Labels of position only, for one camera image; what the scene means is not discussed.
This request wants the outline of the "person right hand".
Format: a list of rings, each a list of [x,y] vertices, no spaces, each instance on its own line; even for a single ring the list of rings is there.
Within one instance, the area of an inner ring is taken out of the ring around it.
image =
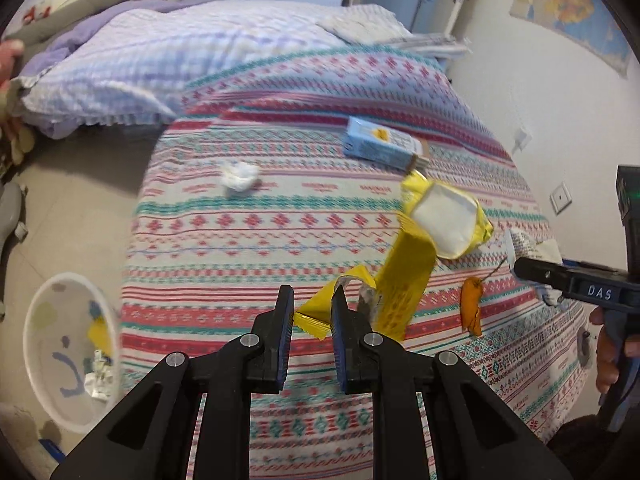
[[[627,358],[638,358],[640,356],[640,337],[638,335],[630,336],[625,342],[624,351]],[[600,393],[607,393],[620,376],[620,371],[617,368],[619,353],[613,339],[602,327],[597,342],[596,387]]]

